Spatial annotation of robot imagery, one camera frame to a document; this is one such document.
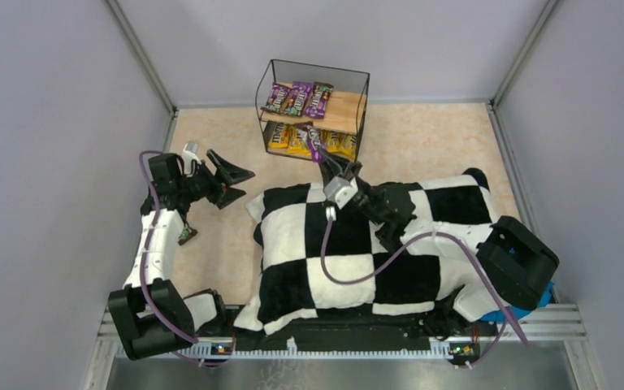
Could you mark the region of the yellow candy bag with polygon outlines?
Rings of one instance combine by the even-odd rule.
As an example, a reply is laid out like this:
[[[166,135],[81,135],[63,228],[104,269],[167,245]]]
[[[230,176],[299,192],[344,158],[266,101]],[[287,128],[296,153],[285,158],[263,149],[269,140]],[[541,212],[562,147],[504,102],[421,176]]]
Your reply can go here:
[[[324,133],[324,142],[326,150],[331,153],[341,153],[342,148],[342,136],[333,131],[326,131]]]

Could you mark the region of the purple brown candy bag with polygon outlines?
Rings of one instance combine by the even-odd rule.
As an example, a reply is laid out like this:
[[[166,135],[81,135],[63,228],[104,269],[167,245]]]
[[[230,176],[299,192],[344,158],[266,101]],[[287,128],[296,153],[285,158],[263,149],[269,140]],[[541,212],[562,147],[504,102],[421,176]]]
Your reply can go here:
[[[326,115],[327,104],[334,90],[328,83],[314,82],[312,94],[303,110],[303,115],[311,119],[323,119]]]

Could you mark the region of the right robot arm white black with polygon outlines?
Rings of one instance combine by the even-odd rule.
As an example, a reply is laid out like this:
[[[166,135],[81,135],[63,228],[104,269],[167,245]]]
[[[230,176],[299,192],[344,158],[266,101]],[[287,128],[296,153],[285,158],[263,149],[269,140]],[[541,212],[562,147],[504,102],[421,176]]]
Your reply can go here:
[[[558,256],[518,219],[495,216],[480,169],[407,189],[372,186],[359,175],[361,163],[326,151],[318,165],[327,200],[378,225],[375,237],[392,252],[381,270],[406,251],[434,255],[455,265],[457,275],[473,275],[456,285],[461,291],[453,303],[468,321],[499,311],[514,324],[514,310],[536,310],[550,289]]]

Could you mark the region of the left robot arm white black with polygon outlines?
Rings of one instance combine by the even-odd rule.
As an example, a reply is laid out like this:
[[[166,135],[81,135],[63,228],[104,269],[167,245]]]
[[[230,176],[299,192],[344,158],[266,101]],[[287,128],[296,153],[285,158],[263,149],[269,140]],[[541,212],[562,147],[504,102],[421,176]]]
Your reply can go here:
[[[182,297],[171,281],[177,249],[196,234],[187,214],[206,200],[222,210],[245,195],[237,185],[255,177],[212,149],[197,156],[190,141],[182,153],[154,150],[139,155],[148,189],[141,206],[141,238],[123,287],[107,300],[121,345],[133,360],[178,354],[197,344],[199,336],[216,336],[229,327],[223,298],[214,289]]]

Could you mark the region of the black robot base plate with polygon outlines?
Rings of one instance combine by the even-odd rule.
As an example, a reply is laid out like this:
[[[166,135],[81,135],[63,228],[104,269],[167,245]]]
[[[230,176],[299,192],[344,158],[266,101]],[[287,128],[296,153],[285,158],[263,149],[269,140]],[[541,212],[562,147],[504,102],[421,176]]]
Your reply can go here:
[[[486,322],[467,322],[449,308],[437,307],[422,314],[383,316],[371,313],[368,305],[347,310],[323,310],[317,318],[294,319],[271,335],[234,327],[239,306],[228,307],[223,318],[197,331],[202,342],[222,345],[216,353],[228,353],[224,344],[233,341],[237,352],[387,352],[427,351],[441,341],[492,336],[496,327]]]

